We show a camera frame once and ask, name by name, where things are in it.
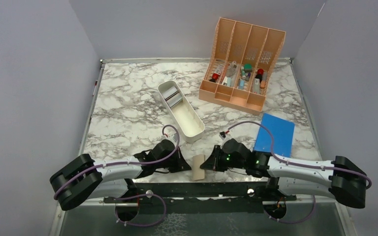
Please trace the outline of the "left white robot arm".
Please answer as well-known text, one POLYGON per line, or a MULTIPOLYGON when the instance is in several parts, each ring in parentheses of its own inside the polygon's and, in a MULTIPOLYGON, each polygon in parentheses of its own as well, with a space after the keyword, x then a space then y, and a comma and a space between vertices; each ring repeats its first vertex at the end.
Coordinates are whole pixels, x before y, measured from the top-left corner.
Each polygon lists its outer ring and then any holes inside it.
POLYGON ((54 173, 50 184, 55 200, 62 210, 68 211, 93 198, 117 196, 129 202, 135 195, 131 180, 150 176, 158 169, 177 173, 191 167, 180 149, 164 139, 153 149, 120 161, 96 161, 89 154, 82 154, 54 173))

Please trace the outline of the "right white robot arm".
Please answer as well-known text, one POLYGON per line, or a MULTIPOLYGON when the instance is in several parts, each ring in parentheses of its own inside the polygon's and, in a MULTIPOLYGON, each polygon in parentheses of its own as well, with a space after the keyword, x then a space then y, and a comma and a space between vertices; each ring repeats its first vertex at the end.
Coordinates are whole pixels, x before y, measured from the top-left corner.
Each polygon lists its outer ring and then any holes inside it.
POLYGON ((243 169, 253 177, 267 177, 265 196, 315 195, 335 199, 347 207, 366 206, 367 174, 344 156, 333 161, 291 160, 270 152, 249 150, 235 139, 215 145, 201 169, 225 172, 243 169))

